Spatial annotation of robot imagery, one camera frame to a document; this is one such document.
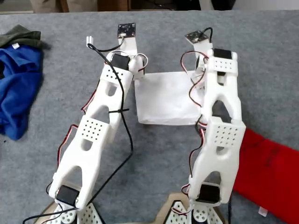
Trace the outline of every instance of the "white plastic bracket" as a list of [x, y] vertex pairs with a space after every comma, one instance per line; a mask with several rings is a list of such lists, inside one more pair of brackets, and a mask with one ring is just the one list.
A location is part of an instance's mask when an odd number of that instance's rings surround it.
[[[93, 38], [87, 37], [86, 43], [91, 43]], [[122, 49], [127, 54], [137, 54], [137, 46], [134, 37], [125, 38]], [[133, 74], [130, 71], [114, 68], [118, 73], [124, 89], [124, 100], [126, 99]], [[115, 93], [109, 96], [111, 87], [116, 87]], [[53, 175], [53, 183], [49, 189], [49, 196], [56, 198], [57, 192], [62, 185], [71, 186], [79, 190], [75, 206], [83, 210], [91, 193], [100, 170], [100, 158], [106, 143], [111, 143], [118, 128], [121, 115], [113, 112], [109, 114], [110, 122], [105, 123], [96, 118], [96, 115], [103, 107], [108, 107], [109, 111], [117, 111], [121, 107], [122, 91], [116, 75], [109, 65], [105, 64], [100, 82], [92, 102], [87, 108], [86, 115], [82, 117], [74, 139], [65, 150], [59, 167]], [[84, 141], [92, 143], [90, 149], [84, 148]], [[75, 186], [67, 182], [68, 175], [80, 167], [82, 170], [82, 187]]]
[[[221, 176], [220, 200], [212, 204], [217, 206], [229, 201], [239, 168], [239, 151], [246, 126], [242, 122], [241, 102], [237, 93], [237, 54], [232, 53], [232, 60], [216, 58], [211, 49], [208, 56], [204, 103], [201, 110], [204, 122], [208, 123], [206, 141], [195, 161], [193, 177], [189, 178], [188, 194], [191, 201], [198, 204], [195, 200], [204, 180], [211, 172], [218, 171]], [[226, 72], [223, 85], [217, 82], [218, 71]], [[221, 118], [212, 116], [212, 107], [216, 100], [224, 103], [232, 118], [231, 123], [224, 123]]]
[[[61, 211], [60, 206], [57, 206], [54, 212]], [[75, 219], [77, 224], [102, 224], [101, 218], [98, 215], [94, 205], [90, 203], [82, 211], [68, 211], [63, 213], [61, 216], [52, 215], [49, 219], [54, 219], [46, 222], [45, 224], [72, 224]]]

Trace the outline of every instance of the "gray felt surface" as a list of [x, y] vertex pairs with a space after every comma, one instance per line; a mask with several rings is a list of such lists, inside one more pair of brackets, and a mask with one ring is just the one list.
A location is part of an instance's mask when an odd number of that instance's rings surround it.
[[[299, 148], [298, 11], [1, 15], [0, 33], [21, 24], [40, 30], [51, 45], [44, 51], [44, 81], [30, 111], [28, 131], [16, 142], [0, 136], [1, 224], [21, 223], [51, 202], [45, 187], [56, 169], [57, 148], [70, 124], [79, 123], [80, 107], [103, 67], [98, 55], [86, 48], [85, 37], [92, 35], [99, 48], [112, 47], [117, 24], [127, 22], [137, 23], [137, 46], [149, 57], [149, 73], [181, 70], [181, 54], [192, 49], [184, 35], [212, 26], [214, 46], [238, 53], [244, 123], [273, 141]], [[193, 63], [186, 62], [190, 68]], [[108, 224], [152, 221], [167, 195], [187, 182], [188, 153], [198, 144], [191, 126], [139, 124], [133, 86], [126, 105], [131, 108], [125, 116], [135, 154], [96, 199]], [[128, 153], [120, 125], [114, 143], [103, 153], [96, 186]], [[258, 215], [258, 205], [236, 193], [232, 207], [233, 223], [283, 223], [272, 214]], [[226, 216], [227, 206], [221, 210]]]

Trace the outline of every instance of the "black cable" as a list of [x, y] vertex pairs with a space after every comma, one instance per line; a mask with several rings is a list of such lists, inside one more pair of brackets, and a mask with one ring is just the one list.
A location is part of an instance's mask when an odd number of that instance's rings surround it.
[[51, 182], [47, 185], [47, 187], [46, 187], [46, 193], [47, 193], [47, 194], [49, 194], [49, 190], [48, 190], [48, 188], [49, 188], [49, 186], [50, 186], [52, 183], [53, 183], [53, 181], [51, 181]]
[[58, 212], [41, 214], [41, 215], [37, 215], [37, 216], [31, 216], [31, 217], [28, 217], [28, 218], [24, 219], [23, 222], [22, 222], [22, 224], [25, 224], [25, 222], [27, 222], [28, 220], [34, 219], [34, 218], [40, 218], [40, 217], [45, 217], [45, 216], [58, 215], [58, 214], [62, 214], [64, 212], [69, 212], [69, 211], [74, 211], [74, 210], [77, 210], [77, 208], [71, 208], [71, 209], [66, 209], [66, 210], [62, 210], [62, 211], [58, 211]]
[[48, 219], [48, 220], [43, 221], [41, 224], [47, 223], [47, 222], [49, 222], [49, 221], [53, 221], [53, 220], [59, 218], [61, 215], [62, 215], [62, 213], [60, 213], [60, 215], [57, 216], [56, 218], [51, 218], [51, 219]]
[[228, 201], [228, 224], [231, 224], [231, 218], [232, 218], [232, 195], [230, 195]]
[[97, 52], [104, 60], [105, 62], [110, 66], [112, 72], [115, 74], [117, 81], [119, 82], [120, 86], [121, 86], [121, 108], [117, 111], [114, 112], [119, 112], [121, 114], [121, 119], [122, 122], [126, 128], [129, 140], [130, 140], [130, 147], [131, 147], [131, 152], [130, 155], [124, 160], [124, 162], [121, 163], [121, 165], [118, 166], [118, 168], [116, 168], [116, 170], [106, 179], [106, 181], [103, 183], [103, 185], [100, 187], [100, 189], [92, 196], [92, 198], [90, 199], [90, 201], [88, 202], [88, 204], [90, 204], [96, 197], [97, 195], [103, 190], [103, 188], [107, 185], [107, 183], [111, 180], [111, 178], [123, 167], [123, 165], [131, 158], [131, 156], [133, 155], [134, 152], [134, 146], [133, 146], [133, 140], [132, 140], [132, 136], [131, 133], [129, 131], [129, 128], [127, 126], [125, 117], [123, 115], [123, 111], [125, 111], [123, 109], [123, 105], [124, 105], [124, 96], [125, 96], [125, 91], [123, 89], [122, 83], [121, 83], [121, 79], [119, 78], [117, 72], [115, 71], [113, 65], [110, 63], [110, 61], [92, 44], [88, 44], [87, 45], [90, 49], [94, 50], [95, 52]]
[[113, 51], [113, 50], [116, 50], [118, 49], [124, 42], [125, 38], [123, 37], [122, 40], [121, 40], [121, 43], [119, 45], [117, 45], [116, 47], [114, 48], [110, 48], [110, 49], [105, 49], [105, 50], [100, 50], [100, 49], [97, 49], [99, 52], [109, 52], [109, 51]]
[[207, 32], [208, 30], [210, 30], [210, 37], [209, 37], [209, 42], [212, 43], [212, 36], [213, 36], [213, 28], [212, 27], [207, 27], [205, 28], [201, 34], [199, 35], [199, 38], [205, 33]]

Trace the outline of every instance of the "tag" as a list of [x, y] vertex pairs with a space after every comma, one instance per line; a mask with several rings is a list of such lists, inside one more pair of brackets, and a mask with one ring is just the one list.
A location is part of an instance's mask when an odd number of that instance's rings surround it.
[[258, 213], [259, 213], [261, 216], [266, 217], [267, 214], [268, 214], [268, 210], [264, 209], [263, 207], [260, 207], [260, 209], [258, 210]]
[[14, 43], [12, 46], [14, 49], [18, 49], [20, 47], [18, 43]]

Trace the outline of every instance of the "red wire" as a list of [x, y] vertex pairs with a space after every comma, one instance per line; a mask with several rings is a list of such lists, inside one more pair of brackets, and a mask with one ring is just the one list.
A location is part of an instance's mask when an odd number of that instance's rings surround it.
[[191, 167], [191, 159], [192, 159], [192, 156], [193, 156], [193, 153], [196, 151], [196, 150], [198, 150], [198, 149], [200, 149], [203, 145], [204, 145], [204, 133], [203, 133], [203, 129], [200, 129], [199, 130], [199, 133], [200, 133], [200, 137], [201, 137], [201, 144], [200, 144], [200, 146], [199, 147], [197, 147], [196, 149], [194, 149], [194, 150], [192, 150], [191, 152], [190, 152], [190, 154], [189, 154], [189, 169], [190, 169], [190, 175], [191, 175], [191, 177], [192, 177], [192, 175], [193, 175], [193, 173], [192, 173], [192, 167]]
[[90, 102], [92, 101], [96, 91], [97, 91], [97, 88], [94, 90], [94, 92], [92, 93], [92, 95], [90, 96], [89, 100], [87, 101], [87, 103], [81, 108], [81, 110], [84, 112], [84, 114], [86, 114], [86, 110], [85, 108], [89, 106]]
[[58, 147], [58, 152], [57, 152], [57, 167], [59, 166], [59, 163], [60, 163], [60, 153], [61, 153], [61, 148], [62, 146], [65, 145], [65, 143], [67, 142], [67, 140], [69, 139], [69, 136], [71, 134], [71, 131], [72, 131], [72, 128], [76, 128], [78, 129], [78, 125], [75, 125], [75, 124], [72, 124], [69, 128], [69, 131], [67, 132], [63, 142], [60, 144], [60, 146]]
[[200, 52], [200, 51], [195, 51], [195, 50], [190, 50], [190, 51], [187, 51], [187, 52], [183, 53], [182, 56], [181, 56], [180, 63], [181, 63], [181, 66], [182, 66], [183, 70], [184, 70], [186, 73], [187, 73], [187, 69], [186, 69], [186, 67], [184, 66], [183, 58], [184, 58], [184, 56], [185, 56], [186, 54], [190, 54], [190, 53], [199, 53], [199, 54], [201, 54], [204, 58], [207, 58], [207, 59], [209, 58], [206, 54], [204, 54], [204, 53], [202, 53], [202, 52]]
[[203, 79], [203, 77], [204, 77], [204, 75], [205, 75], [205, 72], [206, 72], [206, 70], [204, 70], [204, 73], [202, 74], [202, 76], [200, 77], [200, 79], [199, 79], [196, 83], [194, 83], [193, 86], [192, 86], [192, 87], [190, 88], [190, 90], [189, 90], [189, 98], [193, 101], [193, 103], [195, 103], [196, 105], [198, 105], [198, 106], [200, 106], [200, 107], [201, 107], [201, 104], [198, 103], [198, 102], [196, 102], [196, 101], [191, 97], [191, 92], [192, 92], [193, 88], [194, 88], [198, 83], [200, 83], [200, 81]]

